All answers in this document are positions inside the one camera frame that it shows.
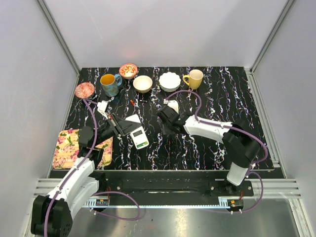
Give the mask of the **white battery cover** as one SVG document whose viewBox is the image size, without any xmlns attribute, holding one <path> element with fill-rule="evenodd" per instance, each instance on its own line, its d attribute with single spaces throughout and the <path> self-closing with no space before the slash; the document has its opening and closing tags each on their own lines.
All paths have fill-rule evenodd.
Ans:
<svg viewBox="0 0 316 237">
<path fill-rule="evenodd" d="M 139 116 L 137 114 L 131 115 L 126 117 L 127 121 L 132 121 L 132 122 L 137 122 L 137 123 L 141 123 Z"/>
</svg>

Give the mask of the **white remote control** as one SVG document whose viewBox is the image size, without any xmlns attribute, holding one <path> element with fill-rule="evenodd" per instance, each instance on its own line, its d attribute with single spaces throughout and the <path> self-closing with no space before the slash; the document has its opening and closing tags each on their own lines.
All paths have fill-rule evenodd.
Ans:
<svg viewBox="0 0 316 237">
<path fill-rule="evenodd" d="M 134 142 L 136 149 L 142 149 L 149 145 L 148 138 L 145 134 L 143 127 L 139 127 L 131 132 L 131 138 Z"/>
</svg>

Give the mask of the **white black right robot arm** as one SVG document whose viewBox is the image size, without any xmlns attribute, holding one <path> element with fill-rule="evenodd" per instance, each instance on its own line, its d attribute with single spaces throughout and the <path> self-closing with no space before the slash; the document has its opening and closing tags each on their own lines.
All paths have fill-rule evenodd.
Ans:
<svg viewBox="0 0 316 237">
<path fill-rule="evenodd" d="M 242 190 L 242 182 L 249 174 L 252 162 L 260 149 L 265 148 L 264 143 L 245 128 L 244 122 L 219 122 L 190 114 L 181 116 L 167 105 L 157 116 L 174 133 L 201 136 L 222 143 L 231 161 L 225 191 L 235 196 Z"/>
</svg>

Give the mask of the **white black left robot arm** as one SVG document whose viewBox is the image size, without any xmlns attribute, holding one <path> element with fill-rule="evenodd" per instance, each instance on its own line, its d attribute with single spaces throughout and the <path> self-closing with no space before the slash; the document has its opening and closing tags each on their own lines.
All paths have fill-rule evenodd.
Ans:
<svg viewBox="0 0 316 237">
<path fill-rule="evenodd" d="M 106 114 L 100 127 L 84 126 L 78 132 L 78 157 L 61 180 L 48 194 L 37 196 L 33 202 L 31 233 L 42 237 L 66 237 L 78 211 L 93 195 L 107 189 L 105 174 L 96 171 L 103 156 L 97 145 L 114 136 L 131 134 L 142 128 L 138 115 L 125 119 Z"/>
</svg>

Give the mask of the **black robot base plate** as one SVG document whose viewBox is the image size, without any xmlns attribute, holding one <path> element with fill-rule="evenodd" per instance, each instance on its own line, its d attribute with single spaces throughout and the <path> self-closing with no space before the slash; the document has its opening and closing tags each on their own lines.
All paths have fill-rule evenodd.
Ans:
<svg viewBox="0 0 316 237">
<path fill-rule="evenodd" d="M 213 197 L 253 197 L 250 181 L 228 182 L 226 171 L 98 171 L 100 191 L 185 192 Z"/>
</svg>

